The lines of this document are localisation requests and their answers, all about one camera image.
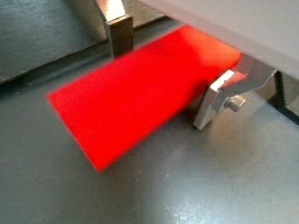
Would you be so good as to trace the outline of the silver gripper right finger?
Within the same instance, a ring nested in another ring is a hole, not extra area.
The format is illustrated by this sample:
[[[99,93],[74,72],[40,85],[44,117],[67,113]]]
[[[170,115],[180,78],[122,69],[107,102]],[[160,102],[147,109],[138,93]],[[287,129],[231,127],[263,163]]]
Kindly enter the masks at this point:
[[[262,88],[275,73],[275,68],[243,54],[238,64],[208,85],[194,126],[202,130],[223,109],[238,112],[247,101],[243,94]]]

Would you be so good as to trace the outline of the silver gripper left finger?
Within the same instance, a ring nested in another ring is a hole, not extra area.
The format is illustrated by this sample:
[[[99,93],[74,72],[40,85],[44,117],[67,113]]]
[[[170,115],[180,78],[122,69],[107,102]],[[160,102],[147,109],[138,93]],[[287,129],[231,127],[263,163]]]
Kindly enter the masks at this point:
[[[127,15],[122,0],[96,0],[96,3],[112,54],[118,58],[134,50],[134,18]]]

